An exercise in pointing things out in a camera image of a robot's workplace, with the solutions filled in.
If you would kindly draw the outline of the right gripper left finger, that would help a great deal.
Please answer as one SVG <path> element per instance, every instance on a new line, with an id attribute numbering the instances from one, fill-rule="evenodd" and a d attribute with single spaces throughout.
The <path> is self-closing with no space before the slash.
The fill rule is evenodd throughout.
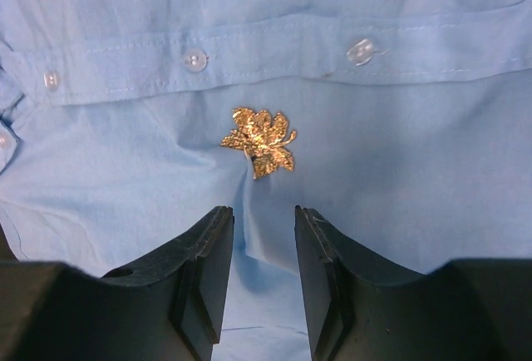
<path id="1" fill-rule="evenodd" d="M 233 211 L 217 206 L 100 278 L 62 262 L 2 262 L 2 359 L 210 359 L 233 238 Z"/>

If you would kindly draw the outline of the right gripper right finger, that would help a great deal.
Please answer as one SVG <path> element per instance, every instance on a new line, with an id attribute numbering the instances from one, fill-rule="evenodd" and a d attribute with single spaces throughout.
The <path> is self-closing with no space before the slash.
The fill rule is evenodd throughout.
<path id="1" fill-rule="evenodd" d="M 528 360 L 529 260 L 400 266 L 297 207 L 295 238 L 315 360 Z"/>

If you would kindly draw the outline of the red maple leaf brooch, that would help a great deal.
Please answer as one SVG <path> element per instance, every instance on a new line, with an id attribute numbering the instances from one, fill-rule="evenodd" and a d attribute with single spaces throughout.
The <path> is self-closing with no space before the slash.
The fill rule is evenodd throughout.
<path id="1" fill-rule="evenodd" d="M 289 130 L 289 120 L 281 111 L 273 116 L 265 109 L 255 111 L 238 107 L 233 109 L 232 118 L 235 128 L 220 145 L 242 151 L 251 161 L 255 180 L 269 176 L 279 168 L 294 171 L 294 156 L 286 146 L 296 139 L 297 131 Z"/>

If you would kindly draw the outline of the blue button-up shirt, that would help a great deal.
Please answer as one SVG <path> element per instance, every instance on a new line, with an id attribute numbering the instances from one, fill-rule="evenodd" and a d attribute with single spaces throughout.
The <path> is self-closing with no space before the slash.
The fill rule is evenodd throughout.
<path id="1" fill-rule="evenodd" d="M 294 171 L 221 140 L 281 111 Z M 101 276 L 233 208 L 217 360 L 310 357 L 296 206 L 426 273 L 531 255 L 531 0 L 1 0 L 1 224 Z"/>

